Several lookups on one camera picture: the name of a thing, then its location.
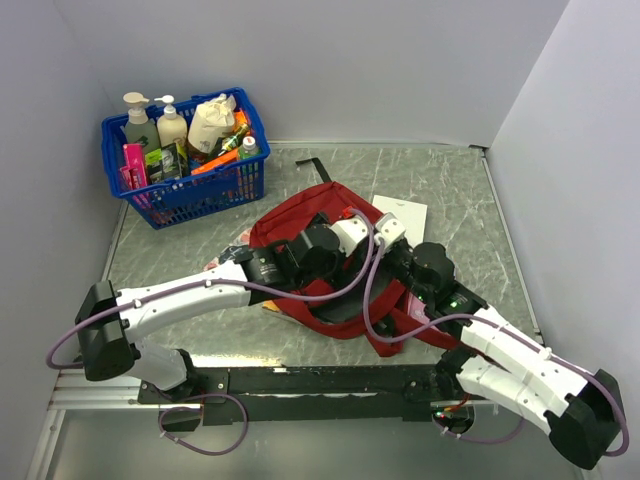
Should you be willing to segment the Jane Eyre book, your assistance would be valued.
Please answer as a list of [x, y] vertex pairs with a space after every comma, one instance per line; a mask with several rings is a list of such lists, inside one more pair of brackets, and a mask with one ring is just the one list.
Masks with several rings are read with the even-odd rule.
[[284, 313], [277, 305], [274, 301], [266, 301], [262, 303], [262, 309], [271, 314], [271, 315], [275, 315], [281, 318], [286, 318], [287, 314]]

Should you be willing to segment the red backpack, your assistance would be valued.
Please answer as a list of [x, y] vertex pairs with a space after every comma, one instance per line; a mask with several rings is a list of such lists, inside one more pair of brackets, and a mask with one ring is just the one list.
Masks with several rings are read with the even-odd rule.
[[[360, 216], [369, 229], [367, 245], [361, 244], [332, 276], [304, 287], [302, 300], [271, 301], [321, 335], [339, 340], [364, 335], [379, 356], [390, 357], [402, 350], [406, 332], [422, 323], [407, 314], [407, 300], [412, 294], [376, 261], [374, 226], [382, 215], [349, 188], [325, 177], [322, 183], [297, 193], [258, 220], [248, 248], [292, 240], [312, 225], [333, 225]], [[445, 350], [455, 348], [452, 340], [436, 334], [415, 338]]]

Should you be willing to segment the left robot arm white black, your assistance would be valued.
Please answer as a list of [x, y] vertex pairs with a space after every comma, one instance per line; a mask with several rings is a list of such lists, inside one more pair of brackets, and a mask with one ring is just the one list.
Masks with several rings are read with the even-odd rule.
[[85, 377], [100, 382], [130, 376], [187, 401], [202, 382], [190, 355], [149, 341], [151, 334], [210, 311], [302, 300], [304, 287], [340, 270], [367, 239], [363, 223], [341, 220], [163, 284], [116, 291], [108, 281], [97, 283], [76, 318]]

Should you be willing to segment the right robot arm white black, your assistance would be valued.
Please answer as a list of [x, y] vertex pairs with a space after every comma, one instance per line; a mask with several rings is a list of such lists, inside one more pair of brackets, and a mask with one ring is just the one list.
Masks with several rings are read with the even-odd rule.
[[507, 408], [581, 469], [627, 452], [630, 432], [614, 376], [579, 367], [516, 328], [457, 280], [443, 245], [412, 247], [403, 238], [382, 236], [376, 242], [378, 265], [424, 306], [426, 322], [406, 337], [436, 334], [454, 343], [436, 375], [444, 396], [466, 392]]

